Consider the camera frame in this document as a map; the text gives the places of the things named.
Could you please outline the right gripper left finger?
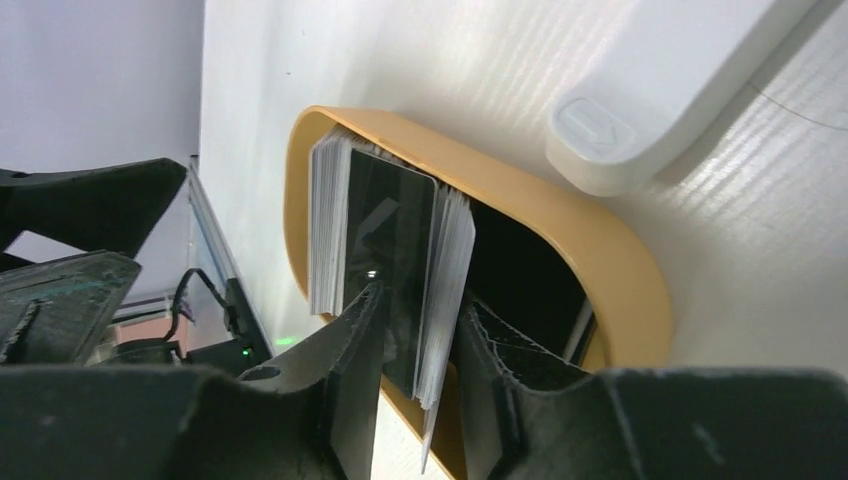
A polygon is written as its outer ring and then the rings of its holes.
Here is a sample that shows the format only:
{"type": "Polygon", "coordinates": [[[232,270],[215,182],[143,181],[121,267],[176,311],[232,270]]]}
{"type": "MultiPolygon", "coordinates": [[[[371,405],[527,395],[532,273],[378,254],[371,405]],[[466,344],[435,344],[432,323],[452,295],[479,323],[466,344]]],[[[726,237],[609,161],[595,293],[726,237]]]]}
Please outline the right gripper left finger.
{"type": "Polygon", "coordinates": [[[5,479],[366,479],[385,290],[239,377],[206,367],[1,371],[5,479]]]}

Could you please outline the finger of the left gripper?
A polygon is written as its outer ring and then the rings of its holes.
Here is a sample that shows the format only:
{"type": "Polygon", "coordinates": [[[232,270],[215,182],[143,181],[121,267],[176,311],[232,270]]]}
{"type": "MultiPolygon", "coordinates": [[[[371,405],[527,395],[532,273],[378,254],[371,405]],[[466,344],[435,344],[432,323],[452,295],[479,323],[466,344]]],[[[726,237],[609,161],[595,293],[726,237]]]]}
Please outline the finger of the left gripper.
{"type": "Polygon", "coordinates": [[[137,256],[180,191],[169,158],[77,171],[1,171],[1,247],[25,231],[82,251],[137,256]]]}
{"type": "Polygon", "coordinates": [[[85,364],[141,265],[97,251],[1,274],[1,363],[85,364]]]}

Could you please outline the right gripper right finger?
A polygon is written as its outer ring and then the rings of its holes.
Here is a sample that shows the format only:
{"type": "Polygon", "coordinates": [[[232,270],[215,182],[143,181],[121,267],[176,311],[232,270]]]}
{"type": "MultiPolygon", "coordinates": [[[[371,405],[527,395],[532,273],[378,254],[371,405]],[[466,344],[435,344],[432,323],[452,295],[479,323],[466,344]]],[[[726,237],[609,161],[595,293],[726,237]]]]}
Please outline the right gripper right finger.
{"type": "Polygon", "coordinates": [[[847,384],[816,369],[586,372],[468,303],[457,325],[472,479],[843,479],[847,384]]]}

